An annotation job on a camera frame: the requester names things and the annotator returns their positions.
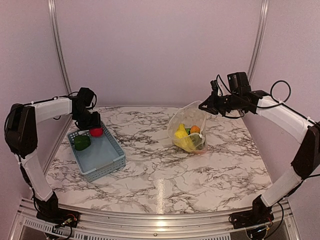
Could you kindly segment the red toy apple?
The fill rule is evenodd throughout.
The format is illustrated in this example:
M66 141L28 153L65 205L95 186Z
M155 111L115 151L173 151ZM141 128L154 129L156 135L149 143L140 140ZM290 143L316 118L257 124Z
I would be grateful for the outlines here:
M92 137L97 138L97 137L102 136L102 134L103 134L104 132L103 132L103 129L102 129L101 127L98 127L98 128L92 128L92 129L90 129L90 130L89 130L89 133L90 133L90 135L91 135Z

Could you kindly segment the yellow toy banana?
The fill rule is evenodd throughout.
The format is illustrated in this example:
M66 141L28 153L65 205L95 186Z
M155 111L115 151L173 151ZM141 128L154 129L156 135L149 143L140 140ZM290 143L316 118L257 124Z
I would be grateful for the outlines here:
M177 147L179 147L189 153L194 152L196 150L196 147L195 147L193 141L188 136L175 140L174 144Z

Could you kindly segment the yellow toy pear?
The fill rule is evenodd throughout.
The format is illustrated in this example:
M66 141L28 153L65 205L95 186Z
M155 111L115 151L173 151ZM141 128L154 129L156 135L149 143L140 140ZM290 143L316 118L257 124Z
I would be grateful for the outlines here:
M183 139L185 137L187 137L189 134L188 132L186 131L186 128L185 128L185 125L183 123L180 123L176 132L174 133L174 136L177 138L177 139Z

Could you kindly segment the green orange toy mango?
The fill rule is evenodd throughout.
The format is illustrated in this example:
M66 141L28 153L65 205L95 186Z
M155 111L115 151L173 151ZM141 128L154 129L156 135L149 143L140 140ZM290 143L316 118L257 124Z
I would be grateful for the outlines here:
M201 129L193 125L190 130L189 130L189 137L191 139L191 142L193 144L193 149L200 151L205 148L205 143L206 139L205 137L201 134Z

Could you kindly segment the clear zip top bag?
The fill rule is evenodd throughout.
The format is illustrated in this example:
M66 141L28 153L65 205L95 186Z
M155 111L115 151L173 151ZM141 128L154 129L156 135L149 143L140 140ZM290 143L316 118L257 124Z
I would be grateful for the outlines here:
M178 126L180 124L184 124L185 128L191 128L192 126L198 126L200 128L200 133L205 137L205 146L203 150L195 150L193 152L188 152L192 154L203 154L207 150L207 136L206 136L207 115L205 111L200 110L198 108L198 106L201 103L202 102L200 100L197 100L179 109L175 113L175 115L170 119L167 126L167 134L173 144L175 140L178 140L178 138L175 137L175 132L177 131Z

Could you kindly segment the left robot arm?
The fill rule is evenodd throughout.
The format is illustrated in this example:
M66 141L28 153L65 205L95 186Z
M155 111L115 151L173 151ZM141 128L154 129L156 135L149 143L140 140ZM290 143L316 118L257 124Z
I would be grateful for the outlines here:
M4 140L17 159L24 181L32 190L37 218L41 220L57 224L63 224L67 219L76 222L78 212L60 208L58 197L46 180L38 160L37 124L71 115L80 130L98 128L101 117L93 111L96 101L94 93L78 93L11 106L4 123Z

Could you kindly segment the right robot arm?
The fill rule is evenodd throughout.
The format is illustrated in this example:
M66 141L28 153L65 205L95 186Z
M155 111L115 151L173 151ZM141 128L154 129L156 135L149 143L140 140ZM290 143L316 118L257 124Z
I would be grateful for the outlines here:
M313 176L312 173L320 165L320 124L263 90L231 91L228 95L219 95L218 90L212 90L211 95L198 108L222 117L231 111L242 114L251 112L286 132L286 140L292 138L285 150L293 158L290 167L268 190L253 200L250 210L234 212L229 216L235 229L274 220L272 207L292 195L304 180Z

